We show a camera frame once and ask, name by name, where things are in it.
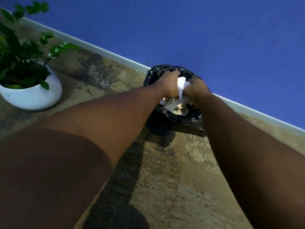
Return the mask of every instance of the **hand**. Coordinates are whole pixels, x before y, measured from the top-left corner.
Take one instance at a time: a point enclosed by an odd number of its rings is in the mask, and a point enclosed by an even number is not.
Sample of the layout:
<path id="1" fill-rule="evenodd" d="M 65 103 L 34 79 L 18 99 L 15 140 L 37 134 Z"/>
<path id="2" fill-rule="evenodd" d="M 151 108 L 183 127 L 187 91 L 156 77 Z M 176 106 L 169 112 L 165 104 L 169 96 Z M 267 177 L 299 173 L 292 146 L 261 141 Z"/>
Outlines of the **hand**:
<path id="1" fill-rule="evenodd" d="M 192 102 L 195 102 L 198 98 L 212 95 L 202 79 L 196 77 L 190 79 L 189 82 L 191 85 L 184 89 L 183 95 L 188 97 Z"/>
<path id="2" fill-rule="evenodd" d="M 167 71 L 165 72 L 157 81 L 162 85 L 162 88 L 165 90 L 165 95 L 171 98 L 175 98 L 179 96 L 179 90 L 177 86 L 177 80 L 180 72 L 178 70 L 175 71 Z"/>

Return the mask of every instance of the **left hand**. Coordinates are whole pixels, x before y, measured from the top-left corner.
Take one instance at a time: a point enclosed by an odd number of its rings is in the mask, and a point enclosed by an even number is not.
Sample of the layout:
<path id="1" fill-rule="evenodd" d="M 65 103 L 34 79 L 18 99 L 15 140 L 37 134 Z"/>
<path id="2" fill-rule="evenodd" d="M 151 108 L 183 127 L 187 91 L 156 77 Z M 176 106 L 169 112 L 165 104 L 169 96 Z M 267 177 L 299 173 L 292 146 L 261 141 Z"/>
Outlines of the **left hand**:
<path id="1" fill-rule="evenodd" d="M 166 91 L 166 96 L 171 98 L 175 98 L 179 96 L 179 90 L 177 86 L 177 80 L 180 72 L 178 70 L 175 71 L 167 71 L 165 72 L 156 83 L 160 83 Z"/>

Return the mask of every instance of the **forearm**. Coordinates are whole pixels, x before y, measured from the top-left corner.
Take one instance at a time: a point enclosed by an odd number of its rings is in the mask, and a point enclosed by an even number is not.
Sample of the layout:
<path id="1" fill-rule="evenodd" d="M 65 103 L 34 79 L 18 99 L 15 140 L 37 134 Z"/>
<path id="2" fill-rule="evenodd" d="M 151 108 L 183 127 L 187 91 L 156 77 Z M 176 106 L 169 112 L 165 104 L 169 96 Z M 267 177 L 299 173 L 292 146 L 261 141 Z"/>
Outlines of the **forearm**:
<path id="1" fill-rule="evenodd" d="M 155 83 L 75 105 L 35 127 L 83 136 L 101 147 L 115 166 L 164 97 L 164 88 Z"/>
<path id="2" fill-rule="evenodd" d="M 300 173 L 305 173 L 305 157 L 242 119 L 214 95 L 199 98 L 196 105 L 217 162 L 253 226 L 301 227 L 305 186 Z"/>

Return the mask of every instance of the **trash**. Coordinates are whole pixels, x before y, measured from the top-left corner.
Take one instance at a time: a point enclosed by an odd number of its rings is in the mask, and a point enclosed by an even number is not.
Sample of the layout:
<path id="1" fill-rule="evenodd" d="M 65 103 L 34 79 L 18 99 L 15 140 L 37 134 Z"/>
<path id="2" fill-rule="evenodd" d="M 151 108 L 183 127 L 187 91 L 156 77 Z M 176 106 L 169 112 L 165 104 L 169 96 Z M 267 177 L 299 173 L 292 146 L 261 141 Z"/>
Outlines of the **trash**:
<path id="1" fill-rule="evenodd" d="M 146 75 L 143 86 L 148 86 L 156 82 L 166 71 L 174 71 L 178 69 L 180 71 L 179 77 L 185 77 L 188 81 L 193 77 L 198 77 L 195 73 L 185 69 L 181 66 L 171 66 L 171 65 L 156 65 L 152 67 Z M 182 109 L 177 110 L 176 115 L 171 111 L 164 108 L 162 104 L 158 104 L 153 110 L 151 115 L 147 120 L 148 129 L 159 136 L 166 136 L 168 131 L 183 132 L 187 134 L 193 134 L 201 137 L 206 136 L 206 131 L 204 125 L 201 121 L 201 111 L 197 109 L 195 105 L 187 104 L 186 109 L 188 112 L 186 116 L 182 115 Z"/>

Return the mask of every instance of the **right hand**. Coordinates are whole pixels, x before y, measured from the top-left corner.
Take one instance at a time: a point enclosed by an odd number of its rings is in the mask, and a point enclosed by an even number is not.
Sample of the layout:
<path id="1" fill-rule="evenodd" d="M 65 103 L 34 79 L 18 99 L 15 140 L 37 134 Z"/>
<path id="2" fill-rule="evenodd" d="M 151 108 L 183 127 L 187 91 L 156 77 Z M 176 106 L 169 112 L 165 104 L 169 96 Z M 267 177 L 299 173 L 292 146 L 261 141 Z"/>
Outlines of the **right hand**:
<path id="1" fill-rule="evenodd" d="M 184 89 L 183 94 L 192 102 L 195 102 L 197 99 L 212 95 L 208 86 L 202 79 L 195 77 L 190 79 L 189 82 L 191 85 Z"/>

